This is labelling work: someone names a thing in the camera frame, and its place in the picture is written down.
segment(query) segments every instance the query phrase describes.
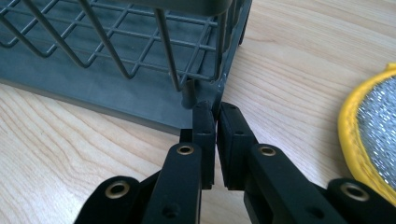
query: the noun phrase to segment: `yellow trim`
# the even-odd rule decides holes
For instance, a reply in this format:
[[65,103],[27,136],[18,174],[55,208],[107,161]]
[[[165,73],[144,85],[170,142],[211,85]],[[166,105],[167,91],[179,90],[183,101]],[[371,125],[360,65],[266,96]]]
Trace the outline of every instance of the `yellow trim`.
[[338,135],[346,164],[360,182],[381,194],[396,206],[396,191],[378,174],[366,153],[358,128],[358,108],[364,96],[378,83],[396,76],[396,63],[389,63],[387,69],[359,85],[344,102],[338,118]]

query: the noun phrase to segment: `silver mesh surface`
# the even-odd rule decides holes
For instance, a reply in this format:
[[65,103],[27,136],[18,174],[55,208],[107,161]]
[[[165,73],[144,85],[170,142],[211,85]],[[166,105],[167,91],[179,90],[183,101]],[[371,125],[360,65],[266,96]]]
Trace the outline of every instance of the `silver mesh surface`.
[[396,75],[374,86],[365,96],[358,124],[373,165],[396,190]]

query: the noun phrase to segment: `wood grain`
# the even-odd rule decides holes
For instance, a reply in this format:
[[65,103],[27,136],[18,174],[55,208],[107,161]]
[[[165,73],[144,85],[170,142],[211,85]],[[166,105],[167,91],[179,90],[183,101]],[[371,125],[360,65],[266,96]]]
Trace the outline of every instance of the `wood grain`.
[[[223,100],[314,183],[350,176],[338,111],[353,87],[396,61],[395,22],[395,1],[254,0]],[[0,85],[0,222],[72,223],[102,181],[146,178],[177,140]],[[242,193],[221,179],[217,162],[202,223],[249,223]]]

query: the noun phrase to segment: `screw hole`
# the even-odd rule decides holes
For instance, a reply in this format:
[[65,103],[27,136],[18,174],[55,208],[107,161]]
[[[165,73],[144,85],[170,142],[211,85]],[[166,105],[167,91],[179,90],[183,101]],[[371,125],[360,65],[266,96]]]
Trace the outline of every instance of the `screw hole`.
[[190,155],[194,151],[193,147],[183,146],[177,149],[177,153],[181,155]]
[[316,207],[307,207],[305,210],[309,213],[311,217],[315,217],[317,219],[324,218],[324,213]]
[[276,151],[270,147],[260,147],[259,151],[263,156],[275,156],[276,154]]
[[163,208],[163,216],[167,218],[175,218],[178,216],[180,212],[180,206],[176,203],[167,204]]
[[118,199],[129,191],[129,184],[123,180],[116,181],[107,187],[105,195],[109,199]]
[[343,191],[346,196],[356,201],[366,202],[370,199],[369,194],[364,189],[352,183],[341,185],[341,191]]

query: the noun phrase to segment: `black wire rack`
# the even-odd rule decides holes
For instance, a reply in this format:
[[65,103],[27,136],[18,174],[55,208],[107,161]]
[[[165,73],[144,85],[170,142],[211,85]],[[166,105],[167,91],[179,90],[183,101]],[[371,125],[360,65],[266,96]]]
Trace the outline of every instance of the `black wire rack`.
[[190,128],[196,102],[219,108],[250,5],[2,1],[0,81],[163,131]]

